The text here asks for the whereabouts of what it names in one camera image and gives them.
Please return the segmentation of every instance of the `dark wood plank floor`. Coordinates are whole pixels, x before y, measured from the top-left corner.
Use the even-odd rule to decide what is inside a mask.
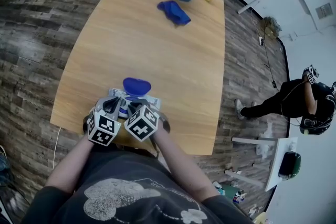
[[[76,39],[100,0],[0,0],[0,143],[6,148],[15,183],[31,201],[52,171],[58,127],[50,116],[58,83]],[[264,47],[259,46],[253,24],[259,19],[249,11],[238,15],[242,4],[225,3],[225,72],[216,143],[212,156],[195,156],[211,180],[230,183],[223,175],[233,166],[243,175],[266,180],[266,173],[251,169],[262,163],[255,147],[233,144],[231,137],[257,137],[272,123],[274,137],[285,137],[287,122],[279,115],[239,121],[234,100],[261,103],[276,90],[271,84]],[[278,87],[286,81],[286,66],[277,41],[266,41],[270,63]],[[76,144],[79,135],[61,130],[56,152],[59,162]],[[237,181],[248,193],[241,203],[248,211],[253,204],[265,206],[270,191]],[[18,196],[7,205],[19,222],[26,206]]]

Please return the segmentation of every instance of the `headphones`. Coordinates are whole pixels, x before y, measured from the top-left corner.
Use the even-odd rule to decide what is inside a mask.
[[[332,90],[334,93],[336,92],[336,81],[332,84],[330,90]]]

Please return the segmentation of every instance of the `air vent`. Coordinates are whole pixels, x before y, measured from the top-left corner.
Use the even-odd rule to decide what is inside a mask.
[[[330,3],[327,3],[319,8],[316,9],[317,16],[319,19],[323,19],[328,17],[329,15],[332,15],[332,9],[330,6]]]

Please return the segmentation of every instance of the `wooden table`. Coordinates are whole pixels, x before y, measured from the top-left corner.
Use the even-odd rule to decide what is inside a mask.
[[[101,0],[64,69],[51,123],[82,133],[82,120],[126,77],[152,84],[171,135],[189,154],[211,155],[224,72],[224,2],[179,2],[191,18],[176,27],[157,9],[168,0]],[[116,143],[148,148],[122,127]]]

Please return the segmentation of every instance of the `black cable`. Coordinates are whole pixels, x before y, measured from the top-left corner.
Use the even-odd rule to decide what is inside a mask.
[[[265,53],[266,53],[266,57],[267,57],[267,62],[268,62],[268,66],[266,64],[264,64],[268,69],[269,71],[271,72],[271,76],[272,76],[272,83],[275,84],[275,88],[277,88],[277,90],[279,91],[278,89],[278,86],[276,85],[275,83],[275,80],[274,80],[274,77],[273,77],[273,73],[272,73],[272,69],[271,69],[271,65],[269,63],[269,59],[268,59],[268,55],[267,55],[267,49],[266,49],[266,43],[265,43],[265,38],[266,38],[266,31],[265,31],[265,28],[266,28],[266,23],[264,24],[264,48],[265,48]]]

